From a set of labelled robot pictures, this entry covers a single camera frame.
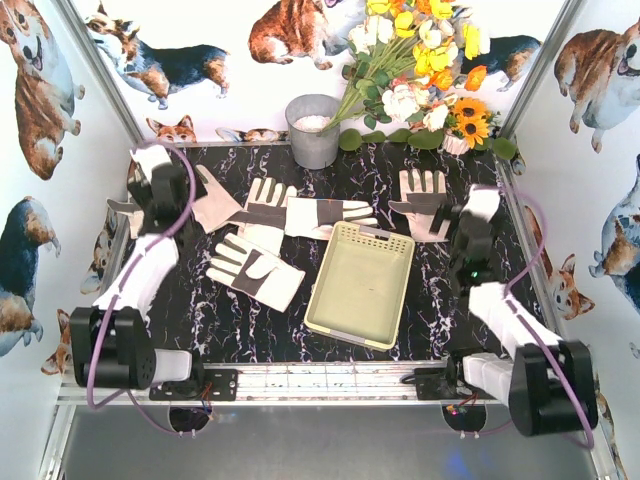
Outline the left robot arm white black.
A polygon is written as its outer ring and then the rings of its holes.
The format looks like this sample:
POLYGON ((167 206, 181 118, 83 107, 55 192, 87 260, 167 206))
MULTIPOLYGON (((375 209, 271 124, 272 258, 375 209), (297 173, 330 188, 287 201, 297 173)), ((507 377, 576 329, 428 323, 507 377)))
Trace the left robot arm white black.
POLYGON ((147 169, 129 187, 143 211, 134 250, 109 288, 70 318, 74 376, 86 390, 144 390, 184 382, 193 369, 189 351, 155 348, 146 320, 159 287, 178 263, 193 219, 196 175, 187 157, 169 144, 150 142, 132 154, 147 169))

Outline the beige work glove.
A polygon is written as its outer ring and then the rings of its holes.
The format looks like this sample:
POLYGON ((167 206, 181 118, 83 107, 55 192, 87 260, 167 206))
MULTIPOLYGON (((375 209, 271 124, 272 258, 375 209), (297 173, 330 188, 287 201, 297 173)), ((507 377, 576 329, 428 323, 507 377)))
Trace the beige work glove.
POLYGON ((196 165, 195 172, 206 193, 194 201, 192 210, 204 232, 213 233, 227 224, 243 227, 243 207, 222 187, 206 166, 196 165))

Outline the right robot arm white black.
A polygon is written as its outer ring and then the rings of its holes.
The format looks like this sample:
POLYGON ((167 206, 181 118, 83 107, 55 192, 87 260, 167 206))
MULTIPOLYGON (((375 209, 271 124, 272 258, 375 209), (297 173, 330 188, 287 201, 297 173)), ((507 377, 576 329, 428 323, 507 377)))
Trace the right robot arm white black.
POLYGON ((580 341, 568 341, 541 324, 497 277, 496 187, 473 185, 462 205, 443 203, 434 224, 449 221, 449 273, 456 294, 500 341, 507 355, 458 354, 453 363, 470 388, 505 405, 526 437, 582 432, 581 447, 594 446, 598 424, 592 360, 580 341))

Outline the pale green plastic storage basket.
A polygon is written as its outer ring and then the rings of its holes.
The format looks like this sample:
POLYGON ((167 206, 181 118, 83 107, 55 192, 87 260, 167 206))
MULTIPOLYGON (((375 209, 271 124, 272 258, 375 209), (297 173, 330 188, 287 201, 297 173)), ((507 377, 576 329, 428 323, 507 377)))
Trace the pale green plastic storage basket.
POLYGON ((393 348, 414 249, 409 236, 336 223, 312 287, 306 327, 376 351, 393 348))

